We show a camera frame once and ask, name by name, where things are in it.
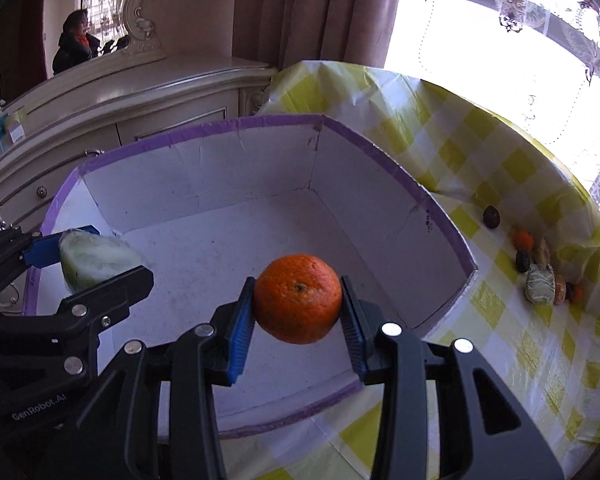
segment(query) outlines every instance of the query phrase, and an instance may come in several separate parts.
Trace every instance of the person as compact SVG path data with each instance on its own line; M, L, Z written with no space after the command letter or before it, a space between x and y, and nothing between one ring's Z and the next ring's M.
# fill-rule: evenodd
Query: person
M64 20L59 49L52 63L54 75L98 57L100 40L87 33L88 23L86 9L74 10Z

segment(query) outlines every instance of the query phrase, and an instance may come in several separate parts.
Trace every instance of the white cardboard box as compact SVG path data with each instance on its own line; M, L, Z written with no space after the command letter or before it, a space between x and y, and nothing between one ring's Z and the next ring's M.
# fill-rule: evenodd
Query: white cardboard box
M240 118L186 126L101 155L58 192L43 234L92 224L151 263L155 285L100 336L98 368L126 341L170 342L235 301L248 276L285 254L315 254L358 296L423 336L476 273L464 239L430 194L324 116ZM32 270L28 314L69 292L59 265ZM282 343L258 326L244 374L214 390L221 436L270 430L361 388L337 323L323 340ZM168 434L168 384L160 434Z

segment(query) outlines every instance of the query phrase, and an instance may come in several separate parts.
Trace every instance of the cabbage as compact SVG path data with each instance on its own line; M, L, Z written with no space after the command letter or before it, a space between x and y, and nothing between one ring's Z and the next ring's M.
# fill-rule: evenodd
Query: cabbage
M72 294L137 266L148 267L142 254L122 238L70 229L59 245L62 274Z

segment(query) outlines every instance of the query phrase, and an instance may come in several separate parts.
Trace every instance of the mandarin orange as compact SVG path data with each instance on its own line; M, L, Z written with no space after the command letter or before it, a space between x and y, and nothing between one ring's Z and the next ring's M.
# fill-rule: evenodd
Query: mandarin orange
M273 337L286 343L314 343L329 333L340 315L338 275L309 254L290 254L269 264L253 290L254 316Z

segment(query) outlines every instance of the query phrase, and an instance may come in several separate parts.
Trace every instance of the tablecloth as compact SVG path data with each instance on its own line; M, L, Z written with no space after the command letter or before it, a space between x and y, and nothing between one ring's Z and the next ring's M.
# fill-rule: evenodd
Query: tablecloth
M479 279L426 339L469 338L573 475L600 442L600 213L567 168L527 134L428 82L336 62L275 76L260 114L322 113L376 143L427 187L465 236ZM502 223L482 224L485 206ZM554 267L583 286L579 304L536 305L514 267L513 228L545 236ZM438 477L429 396L429 478ZM232 479L368 478L382 387L287 428L222 443Z

